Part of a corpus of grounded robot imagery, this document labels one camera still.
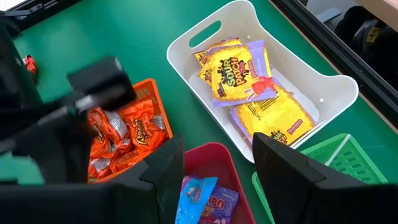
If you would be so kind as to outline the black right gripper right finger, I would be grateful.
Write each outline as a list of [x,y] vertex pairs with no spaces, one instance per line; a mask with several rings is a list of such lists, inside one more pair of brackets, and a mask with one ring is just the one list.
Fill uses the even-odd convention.
[[350,224],[367,217],[364,183],[255,133],[252,151],[276,224]]

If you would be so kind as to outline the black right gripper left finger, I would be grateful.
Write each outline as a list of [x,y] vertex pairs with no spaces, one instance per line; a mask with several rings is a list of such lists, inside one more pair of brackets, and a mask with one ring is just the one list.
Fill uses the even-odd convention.
[[112,224],[174,224],[182,179],[185,145],[175,136],[127,171],[113,178]]

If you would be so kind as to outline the blue Haribo packet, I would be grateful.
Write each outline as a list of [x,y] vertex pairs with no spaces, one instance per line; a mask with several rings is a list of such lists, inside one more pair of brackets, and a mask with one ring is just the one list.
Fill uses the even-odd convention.
[[202,180],[192,179],[180,191],[175,224],[198,224],[217,181],[217,177],[206,177]]

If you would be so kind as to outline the red plastic bin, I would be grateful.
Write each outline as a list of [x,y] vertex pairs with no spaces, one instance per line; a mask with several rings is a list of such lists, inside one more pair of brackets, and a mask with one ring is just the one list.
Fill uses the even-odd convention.
[[185,175],[217,177],[217,184],[239,193],[232,224],[256,224],[246,194],[228,149],[217,142],[206,143],[185,152]]

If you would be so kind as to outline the green plastic basket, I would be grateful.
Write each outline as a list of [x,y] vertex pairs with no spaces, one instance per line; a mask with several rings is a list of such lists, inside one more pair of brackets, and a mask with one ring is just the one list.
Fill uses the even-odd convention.
[[350,224],[392,224],[396,217],[393,187],[349,134],[339,134],[302,152],[303,155],[365,184],[364,205],[367,217]]

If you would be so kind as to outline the orange plastic basket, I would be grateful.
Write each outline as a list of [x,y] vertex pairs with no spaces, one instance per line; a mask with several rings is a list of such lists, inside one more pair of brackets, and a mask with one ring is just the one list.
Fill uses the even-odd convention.
[[[169,125],[169,121],[167,119],[167,115],[165,113],[162,101],[160,99],[160,95],[159,95],[155,80],[153,80],[151,78],[143,80],[143,81],[133,85],[133,89],[134,89],[134,91],[137,94],[137,98],[132,103],[139,103],[139,102],[142,102],[142,101],[145,101],[145,100],[152,100],[153,105],[154,105],[154,117],[152,118],[152,122],[154,124],[156,124],[158,127],[160,127],[161,129],[166,130],[167,138],[166,138],[166,140],[164,142],[166,142],[167,140],[172,138],[173,137],[172,130],[171,130],[171,127]],[[126,138],[131,139],[129,132],[128,132]],[[101,180],[95,181],[95,182],[108,181],[108,180],[110,180],[110,179],[122,174],[123,172],[127,171],[129,168],[124,169],[122,171],[119,171],[117,173],[112,173],[111,175],[109,175],[109,176],[107,176],[107,177],[105,177],[105,178],[103,178]]]

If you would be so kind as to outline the white plastic bin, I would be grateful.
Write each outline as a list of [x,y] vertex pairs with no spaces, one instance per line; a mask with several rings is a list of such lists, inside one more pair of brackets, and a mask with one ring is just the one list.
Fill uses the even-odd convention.
[[240,37],[243,42],[263,39],[272,74],[315,117],[316,127],[295,141],[291,146],[293,149],[307,142],[358,97],[358,84],[353,78],[323,75],[279,42],[261,25],[251,2],[235,0],[227,3],[175,39],[167,49],[167,60],[249,162],[254,160],[251,145],[233,123],[229,109],[213,107],[210,87],[198,78],[200,66],[193,56],[194,52],[206,49],[227,36]]

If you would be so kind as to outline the green table mat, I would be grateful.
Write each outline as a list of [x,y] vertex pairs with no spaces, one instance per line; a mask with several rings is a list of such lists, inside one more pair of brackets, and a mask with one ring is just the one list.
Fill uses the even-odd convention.
[[[70,91],[66,75],[105,55],[116,56],[132,82],[153,78],[174,134],[186,149],[207,142],[225,145],[233,159],[256,223],[270,223],[254,190],[255,166],[248,162],[192,95],[168,63],[168,46],[180,35],[227,4],[225,0],[83,0],[22,32],[14,39],[21,57],[39,67],[43,101]],[[279,42],[325,75],[335,69],[302,32],[268,0],[252,0],[260,23]],[[358,97],[345,112],[302,144],[303,150],[340,133],[351,134],[389,182],[398,183],[398,134]]]

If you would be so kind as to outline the black bag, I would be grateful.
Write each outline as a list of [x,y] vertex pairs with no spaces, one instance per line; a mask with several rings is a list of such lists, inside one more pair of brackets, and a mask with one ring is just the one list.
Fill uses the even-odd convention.
[[398,91],[398,32],[364,7],[353,6],[335,34]]

